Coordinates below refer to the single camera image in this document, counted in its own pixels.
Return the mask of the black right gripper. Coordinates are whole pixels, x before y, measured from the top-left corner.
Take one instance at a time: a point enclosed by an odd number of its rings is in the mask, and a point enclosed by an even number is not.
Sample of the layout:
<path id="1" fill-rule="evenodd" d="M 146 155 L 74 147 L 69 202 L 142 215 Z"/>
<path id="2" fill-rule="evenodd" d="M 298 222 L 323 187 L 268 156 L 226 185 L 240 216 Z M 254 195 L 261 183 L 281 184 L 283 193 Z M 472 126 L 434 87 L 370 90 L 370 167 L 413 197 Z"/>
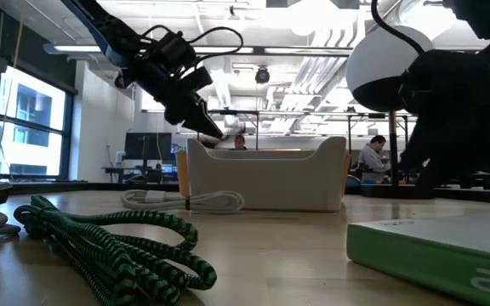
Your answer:
<path id="1" fill-rule="evenodd" d="M 402 74 L 399 89 L 417 122 L 400 167 L 417 172 L 418 188 L 490 173 L 490 60 L 431 50 Z"/>

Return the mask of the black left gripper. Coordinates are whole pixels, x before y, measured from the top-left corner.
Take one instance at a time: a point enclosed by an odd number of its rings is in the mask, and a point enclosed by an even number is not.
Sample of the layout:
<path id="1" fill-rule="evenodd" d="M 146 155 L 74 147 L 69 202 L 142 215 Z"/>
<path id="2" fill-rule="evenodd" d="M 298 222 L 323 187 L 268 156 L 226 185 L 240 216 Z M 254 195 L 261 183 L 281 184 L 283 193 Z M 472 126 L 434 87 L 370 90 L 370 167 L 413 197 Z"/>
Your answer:
<path id="1" fill-rule="evenodd" d="M 223 138 L 223 132 L 208 113 L 207 102 L 197 93 L 213 82 L 206 68 L 200 67 L 186 76 L 179 76 L 155 57 L 141 59 L 137 56 L 133 73 L 138 85 L 164 106 L 168 123 L 180 123 L 212 138 Z"/>

